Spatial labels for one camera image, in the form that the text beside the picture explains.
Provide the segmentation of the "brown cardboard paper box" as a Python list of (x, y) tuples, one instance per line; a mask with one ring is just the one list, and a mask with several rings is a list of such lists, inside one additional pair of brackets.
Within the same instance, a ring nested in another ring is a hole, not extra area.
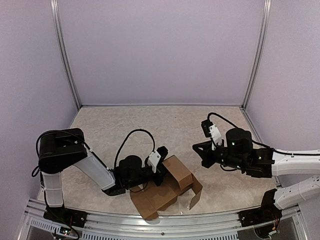
[(178, 197), (188, 190), (194, 193), (188, 206), (190, 210), (201, 198), (203, 185), (177, 156), (172, 155), (163, 163), (167, 173), (160, 186), (151, 180), (143, 187), (135, 186), (130, 190), (132, 203), (146, 221), (157, 219), (160, 211), (176, 203)]

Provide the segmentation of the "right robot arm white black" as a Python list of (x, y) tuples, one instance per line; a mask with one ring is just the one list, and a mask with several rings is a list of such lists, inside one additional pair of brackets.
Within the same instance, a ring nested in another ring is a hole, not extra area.
[(252, 134), (242, 128), (232, 128), (225, 139), (218, 130), (205, 133), (210, 140), (194, 144), (192, 149), (200, 156), (201, 165), (210, 168), (214, 164), (253, 178), (273, 178), (291, 174), (312, 176), (294, 185), (273, 189), (264, 194), (265, 201), (256, 210), (256, 218), (266, 222), (277, 208), (283, 210), (320, 194), (320, 152), (282, 151), (271, 147), (254, 148)]

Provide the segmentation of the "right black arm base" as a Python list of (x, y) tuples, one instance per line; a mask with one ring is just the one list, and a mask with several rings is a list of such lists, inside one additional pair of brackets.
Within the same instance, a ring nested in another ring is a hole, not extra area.
[(258, 225), (282, 218), (282, 210), (275, 206), (275, 193), (277, 189), (271, 189), (264, 193), (259, 207), (242, 210), (238, 217), (242, 227)]

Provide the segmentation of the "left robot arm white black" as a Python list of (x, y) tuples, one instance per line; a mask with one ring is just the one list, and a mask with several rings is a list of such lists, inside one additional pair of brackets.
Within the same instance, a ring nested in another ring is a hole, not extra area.
[(139, 185), (145, 188), (150, 181), (158, 187), (167, 173), (163, 162), (169, 151), (165, 146), (154, 146), (145, 160), (136, 155), (115, 159), (113, 168), (109, 168), (86, 143), (80, 128), (48, 130), (38, 137), (35, 148), (38, 165), (32, 176), (40, 174), (45, 203), (50, 214), (61, 223), (70, 218), (69, 209), (64, 207), (62, 172), (71, 166), (111, 197)]

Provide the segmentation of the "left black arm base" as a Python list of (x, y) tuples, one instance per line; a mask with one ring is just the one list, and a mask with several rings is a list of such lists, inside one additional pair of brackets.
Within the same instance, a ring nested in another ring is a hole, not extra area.
[(82, 210), (61, 207), (46, 206), (43, 217), (56, 223), (67, 226), (83, 228), (87, 220), (88, 213)]

